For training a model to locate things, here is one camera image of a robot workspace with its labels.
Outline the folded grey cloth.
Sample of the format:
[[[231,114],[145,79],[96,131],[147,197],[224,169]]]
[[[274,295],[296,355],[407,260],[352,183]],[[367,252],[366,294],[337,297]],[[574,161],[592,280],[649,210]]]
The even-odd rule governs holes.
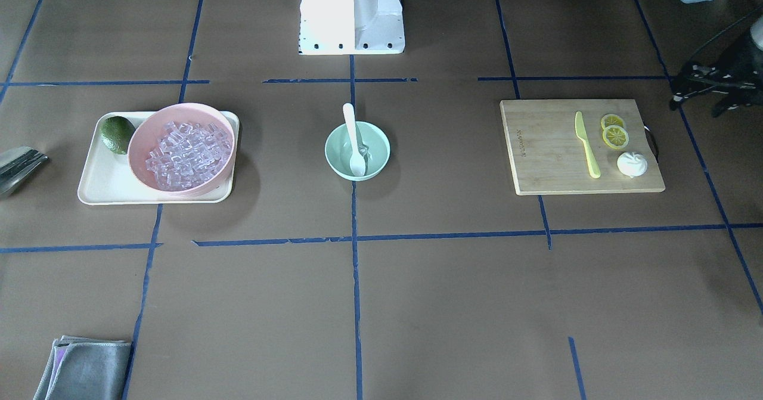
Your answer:
[[[63,335],[50,354],[33,399],[122,399],[132,343]]]

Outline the lemon slice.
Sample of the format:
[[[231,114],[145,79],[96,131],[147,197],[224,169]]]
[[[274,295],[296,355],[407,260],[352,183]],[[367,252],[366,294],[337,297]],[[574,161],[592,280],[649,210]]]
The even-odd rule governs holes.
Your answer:
[[[602,129],[603,142],[614,150],[624,150],[629,145],[629,134],[619,125],[605,126]]]
[[[617,114],[605,114],[600,118],[600,126],[602,129],[606,129],[609,126],[618,126],[619,128],[625,129],[626,122]]]

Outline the clear ice cube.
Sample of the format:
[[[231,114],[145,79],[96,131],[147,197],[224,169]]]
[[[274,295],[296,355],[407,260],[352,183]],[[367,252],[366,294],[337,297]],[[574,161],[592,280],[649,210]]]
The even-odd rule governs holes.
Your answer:
[[[366,163],[368,163],[368,159],[370,159],[370,148],[368,148],[367,145],[359,145],[359,153]]]

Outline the pink bowl of ice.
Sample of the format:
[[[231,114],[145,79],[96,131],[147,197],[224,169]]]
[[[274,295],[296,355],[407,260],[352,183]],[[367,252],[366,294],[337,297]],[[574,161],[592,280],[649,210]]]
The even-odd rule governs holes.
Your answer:
[[[195,198],[232,177],[238,131],[220,110],[175,104],[137,126],[126,159],[132,175],[155,193]]]

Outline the green ceramic bowl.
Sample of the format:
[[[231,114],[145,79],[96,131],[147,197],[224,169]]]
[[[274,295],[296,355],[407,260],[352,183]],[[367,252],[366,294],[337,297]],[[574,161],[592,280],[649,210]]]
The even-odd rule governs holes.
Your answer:
[[[365,121],[356,123],[359,133],[359,144],[370,148],[370,159],[366,163],[366,174],[354,176],[349,168],[351,157],[351,142],[346,125],[340,125],[328,135],[324,146],[327,163],[338,176],[349,181],[362,182],[378,175],[387,165],[392,155],[389,139],[378,126]]]

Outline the white steamed bun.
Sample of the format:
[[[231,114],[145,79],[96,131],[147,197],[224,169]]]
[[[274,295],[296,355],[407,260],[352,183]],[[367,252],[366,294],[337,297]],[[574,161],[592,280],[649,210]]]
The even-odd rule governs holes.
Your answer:
[[[621,174],[636,178],[647,172],[648,160],[638,152],[623,152],[619,155],[616,165]]]

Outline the bamboo cutting board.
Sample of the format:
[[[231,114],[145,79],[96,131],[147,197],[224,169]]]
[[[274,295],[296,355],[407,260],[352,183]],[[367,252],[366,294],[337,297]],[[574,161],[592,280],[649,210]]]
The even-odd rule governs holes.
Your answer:
[[[527,194],[662,193],[665,183],[647,142],[637,102],[632,99],[504,100],[501,119],[515,191]],[[575,133],[575,112],[580,110],[600,178],[588,174],[584,149]],[[622,150],[610,149],[602,139],[600,120],[617,114],[626,122],[629,145],[648,160],[644,175],[629,178],[616,161]]]

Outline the yellow plastic knife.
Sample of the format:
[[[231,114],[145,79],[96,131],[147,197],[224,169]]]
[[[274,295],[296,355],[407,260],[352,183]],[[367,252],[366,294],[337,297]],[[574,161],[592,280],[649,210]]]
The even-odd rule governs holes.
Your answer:
[[[575,112],[575,133],[576,133],[576,137],[578,137],[578,139],[581,140],[581,144],[583,145],[584,158],[588,166],[589,176],[592,178],[600,178],[601,177],[600,167],[593,153],[593,149],[590,144],[590,140],[588,138],[588,131],[586,130],[586,127],[584,126],[583,114],[580,110],[577,110]]]

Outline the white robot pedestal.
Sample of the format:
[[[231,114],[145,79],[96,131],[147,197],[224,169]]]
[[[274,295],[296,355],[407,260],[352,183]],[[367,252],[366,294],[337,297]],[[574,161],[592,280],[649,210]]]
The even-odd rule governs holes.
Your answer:
[[[406,47],[402,0],[300,0],[300,55],[393,55]]]

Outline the green avocado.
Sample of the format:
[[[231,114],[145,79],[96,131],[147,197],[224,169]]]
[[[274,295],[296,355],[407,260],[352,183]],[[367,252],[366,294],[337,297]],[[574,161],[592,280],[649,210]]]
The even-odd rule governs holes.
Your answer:
[[[123,116],[106,118],[99,126],[99,138],[112,153],[126,155],[136,127]]]

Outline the white plastic spoon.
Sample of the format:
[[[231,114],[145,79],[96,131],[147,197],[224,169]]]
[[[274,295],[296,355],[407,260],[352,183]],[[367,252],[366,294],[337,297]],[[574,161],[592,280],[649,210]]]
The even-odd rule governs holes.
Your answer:
[[[354,176],[364,176],[366,173],[366,160],[360,151],[359,133],[355,122],[355,109],[351,103],[345,103],[342,107],[343,117],[347,128],[349,142],[351,142],[351,157],[349,168]]]

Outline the beige plastic tray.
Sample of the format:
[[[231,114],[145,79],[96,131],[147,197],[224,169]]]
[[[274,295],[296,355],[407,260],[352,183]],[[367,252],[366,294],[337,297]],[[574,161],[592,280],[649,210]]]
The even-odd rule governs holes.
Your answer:
[[[93,131],[85,164],[78,186],[78,199],[88,205],[123,205],[123,204],[169,204],[169,203],[218,203],[226,199],[234,188],[232,168],[218,186],[198,196],[170,196],[144,185],[136,178],[128,163],[128,156],[112,153],[101,142],[101,124],[107,118],[122,116],[139,128],[144,121],[154,114],[152,111],[115,111],[98,119]]]

